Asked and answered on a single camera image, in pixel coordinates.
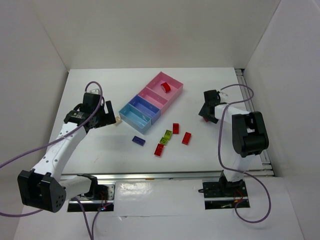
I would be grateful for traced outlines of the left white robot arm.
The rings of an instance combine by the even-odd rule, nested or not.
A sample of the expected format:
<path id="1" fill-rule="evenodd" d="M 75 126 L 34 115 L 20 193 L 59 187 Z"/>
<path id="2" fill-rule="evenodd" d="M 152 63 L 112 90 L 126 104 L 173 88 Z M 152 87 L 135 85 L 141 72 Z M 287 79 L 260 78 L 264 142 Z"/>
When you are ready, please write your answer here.
<path id="1" fill-rule="evenodd" d="M 99 191 L 95 176 L 83 173 L 69 180 L 61 180 L 61 175 L 74 150 L 91 129 L 115 122 L 111 101 L 105 101 L 100 94 L 84 93 L 82 103 L 65 116 L 57 142 L 31 170 L 23 170 L 18 175 L 22 203 L 56 213 L 65 201 L 74 197 L 93 199 Z"/>

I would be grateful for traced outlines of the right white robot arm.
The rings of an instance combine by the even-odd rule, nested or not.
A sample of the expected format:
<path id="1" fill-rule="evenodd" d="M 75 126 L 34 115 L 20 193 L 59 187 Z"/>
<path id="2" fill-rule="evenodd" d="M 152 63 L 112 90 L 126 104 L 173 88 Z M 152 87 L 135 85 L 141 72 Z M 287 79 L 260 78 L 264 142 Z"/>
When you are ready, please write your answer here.
<path id="1" fill-rule="evenodd" d="M 217 90 L 208 90 L 203 94 L 204 104 L 198 115 L 214 124 L 220 122 L 217 156 L 223 168 L 221 178 L 228 184 L 237 184 L 243 180 L 254 156 L 260 155 L 269 147 L 263 115 L 259 111 L 244 111 L 222 102 Z M 231 126 L 231 140 L 235 152 L 231 166 L 224 165 L 221 156 L 225 123 Z"/>

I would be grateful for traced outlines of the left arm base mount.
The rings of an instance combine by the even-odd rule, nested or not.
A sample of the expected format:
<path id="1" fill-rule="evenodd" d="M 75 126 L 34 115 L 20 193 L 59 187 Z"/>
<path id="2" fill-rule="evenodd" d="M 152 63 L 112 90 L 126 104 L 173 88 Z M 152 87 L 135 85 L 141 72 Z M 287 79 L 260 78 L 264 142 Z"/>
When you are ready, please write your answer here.
<path id="1" fill-rule="evenodd" d="M 113 212 L 115 199 L 115 183 L 107 182 L 97 186 L 94 197 L 88 198 L 84 195 L 77 195 L 85 212 Z"/>

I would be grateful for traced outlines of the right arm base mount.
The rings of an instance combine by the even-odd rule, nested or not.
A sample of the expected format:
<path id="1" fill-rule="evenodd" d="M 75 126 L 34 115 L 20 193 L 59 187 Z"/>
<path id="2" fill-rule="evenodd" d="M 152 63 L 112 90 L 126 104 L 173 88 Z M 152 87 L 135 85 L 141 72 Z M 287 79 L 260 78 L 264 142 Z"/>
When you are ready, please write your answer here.
<path id="1" fill-rule="evenodd" d="M 224 187 L 218 181 L 203 182 L 202 188 L 198 190 L 204 197 L 204 207 L 206 210 L 249 208 L 250 201 L 247 187 L 244 181 L 238 186 L 230 188 Z"/>

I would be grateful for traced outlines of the red round flower lego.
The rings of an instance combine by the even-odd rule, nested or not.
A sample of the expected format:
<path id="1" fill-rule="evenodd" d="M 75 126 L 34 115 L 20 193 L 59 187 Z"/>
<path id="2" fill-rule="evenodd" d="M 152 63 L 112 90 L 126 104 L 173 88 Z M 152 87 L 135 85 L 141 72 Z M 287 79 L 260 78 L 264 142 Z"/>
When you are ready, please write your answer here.
<path id="1" fill-rule="evenodd" d="M 171 87 L 167 82 L 163 82 L 161 85 L 161 89 L 167 94 L 171 91 Z"/>

